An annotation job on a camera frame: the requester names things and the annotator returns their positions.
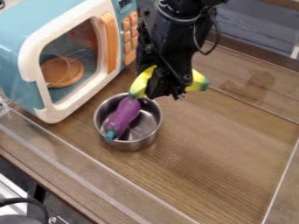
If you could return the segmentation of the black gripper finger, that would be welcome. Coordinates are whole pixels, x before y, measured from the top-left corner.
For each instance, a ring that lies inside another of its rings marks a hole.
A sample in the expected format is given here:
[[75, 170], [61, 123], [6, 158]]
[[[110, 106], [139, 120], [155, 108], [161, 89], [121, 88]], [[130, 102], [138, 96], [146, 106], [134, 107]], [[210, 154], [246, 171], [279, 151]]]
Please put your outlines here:
[[153, 76], [147, 82], [146, 95], [150, 99], [169, 96], [171, 94], [171, 76], [162, 69], [154, 70]]
[[171, 95], [175, 100], [185, 98], [186, 88], [193, 84], [193, 70], [170, 66]]

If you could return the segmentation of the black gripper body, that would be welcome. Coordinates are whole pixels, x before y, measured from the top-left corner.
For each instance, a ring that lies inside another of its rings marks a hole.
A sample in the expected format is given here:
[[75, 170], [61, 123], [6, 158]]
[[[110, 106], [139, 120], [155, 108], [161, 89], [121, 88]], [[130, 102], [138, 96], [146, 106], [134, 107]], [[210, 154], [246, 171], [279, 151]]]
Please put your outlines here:
[[139, 24], [137, 71], [158, 65], [173, 76], [190, 76], [193, 55], [201, 50], [213, 27], [211, 9], [182, 14], [143, 8]]

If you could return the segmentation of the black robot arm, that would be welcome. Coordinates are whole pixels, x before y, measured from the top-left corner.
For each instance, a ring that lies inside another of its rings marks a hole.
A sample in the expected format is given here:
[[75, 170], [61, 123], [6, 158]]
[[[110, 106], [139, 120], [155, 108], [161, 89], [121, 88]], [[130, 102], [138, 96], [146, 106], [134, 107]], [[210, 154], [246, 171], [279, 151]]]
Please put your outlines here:
[[193, 68], [195, 53], [203, 50], [211, 32], [221, 38], [218, 6], [229, 0], [143, 0], [138, 25], [137, 81], [130, 94], [155, 99], [181, 99], [209, 88], [209, 79]]

